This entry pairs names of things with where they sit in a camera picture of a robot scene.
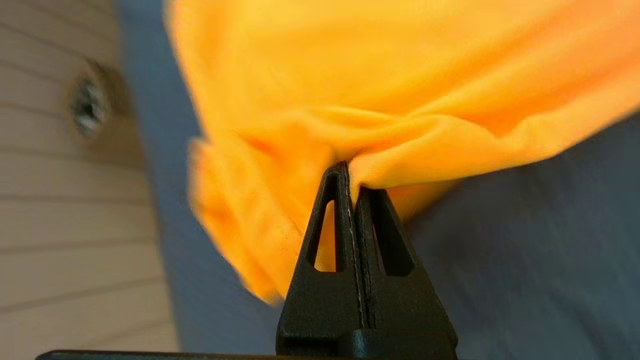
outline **orange cloth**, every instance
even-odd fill
[[[406,218],[456,179],[553,156],[640,103],[638,19],[637,0],[170,2],[204,137],[193,211],[274,301],[327,167],[349,161],[353,199],[392,188]]]

